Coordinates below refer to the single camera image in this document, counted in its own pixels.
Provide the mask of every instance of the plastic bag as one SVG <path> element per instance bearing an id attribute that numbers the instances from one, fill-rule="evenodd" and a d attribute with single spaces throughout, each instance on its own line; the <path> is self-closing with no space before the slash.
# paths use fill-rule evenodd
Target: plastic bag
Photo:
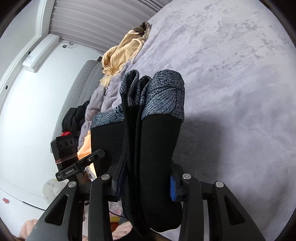
<path id="1" fill-rule="evenodd" d="M 117 215 L 122 215 L 122 204 L 121 201 L 119 202 L 109 202 L 109 210 Z M 110 217 L 116 217 L 116 215 L 110 213 Z"/>
<path id="2" fill-rule="evenodd" d="M 51 204 L 57 195 L 67 185 L 67 180 L 58 182 L 56 179 L 48 180 L 42 189 L 43 197 L 47 204 Z"/>

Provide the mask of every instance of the bed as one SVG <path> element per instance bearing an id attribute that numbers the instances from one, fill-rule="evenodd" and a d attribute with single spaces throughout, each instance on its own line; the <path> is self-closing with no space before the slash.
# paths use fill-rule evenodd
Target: bed
<path id="1" fill-rule="evenodd" d="M 132 69 L 181 73 L 174 162 L 200 181 L 223 181 L 275 240 L 296 207 L 296 49 L 287 32 L 258 0 L 174 0 L 149 22 L 148 40 L 112 78 L 100 110 L 121 103 Z M 164 235 L 178 240 L 178 230 Z"/>

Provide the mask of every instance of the patterned fabric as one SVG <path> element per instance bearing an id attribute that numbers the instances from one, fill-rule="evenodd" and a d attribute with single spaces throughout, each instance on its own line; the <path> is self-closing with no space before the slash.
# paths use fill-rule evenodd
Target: patterned fabric
<path id="1" fill-rule="evenodd" d="M 127 96 L 128 107 L 145 105 L 142 120 L 149 115 L 165 114 L 184 121 L 184 81 L 173 70 L 158 71 L 153 79 L 131 70 L 122 79 L 120 95 Z M 122 104 L 108 113 L 99 112 L 92 120 L 91 129 L 124 121 Z"/>
<path id="2" fill-rule="evenodd" d="M 184 121 L 185 88 L 182 76 L 173 70 L 156 72 L 150 81 L 142 120 L 153 114 L 166 114 Z"/>
<path id="3" fill-rule="evenodd" d="M 124 120 L 122 104 L 115 107 L 108 113 L 99 112 L 92 120 L 91 129 Z"/>

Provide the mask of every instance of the air conditioner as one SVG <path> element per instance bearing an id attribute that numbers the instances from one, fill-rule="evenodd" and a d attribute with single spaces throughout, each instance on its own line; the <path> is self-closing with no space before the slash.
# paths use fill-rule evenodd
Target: air conditioner
<path id="1" fill-rule="evenodd" d="M 47 35 L 25 59 L 22 64 L 24 69 L 35 73 L 58 42 L 59 36 L 54 34 Z"/>

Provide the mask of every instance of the cable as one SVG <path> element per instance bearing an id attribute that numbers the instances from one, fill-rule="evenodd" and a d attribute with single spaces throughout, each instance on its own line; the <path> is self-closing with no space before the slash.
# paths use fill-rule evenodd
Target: cable
<path id="1" fill-rule="evenodd" d="M 67 43 L 67 44 L 69 44 L 69 46 L 67 46 L 67 48 L 69 48 L 69 49 L 72 49 L 74 47 L 74 42 L 72 42 L 72 41 L 67 41 L 67 42 L 61 41 L 61 43 Z"/>
<path id="2" fill-rule="evenodd" d="M 126 219 L 126 217 L 121 216 L 121 215 L 119 215 L 119 214 L 115 214 L 115 213 L 111 212 L 110 210 L 109 210 L 109 212 L 112 213 L 112 214 L 115 215 L 115 216 L 118 216 L 118 217 L 121 217 L 121 218 L 125 218 L 125 219 Z"/>
<path id="3" fill-rule="evenodd" d="M 40 209 L 40 210 L 46 211 L 45 209 L 42 209 L 42 208 L 39 208 L 39 207 L 33 206 L 33 205 L 31 205 L 31 204 L 28 204 L 28 205 L 30 205 L 30 206 L 32 206 L 32 207 L 35 207 L 35 208 L 38 208 L 38 209 Z"/>

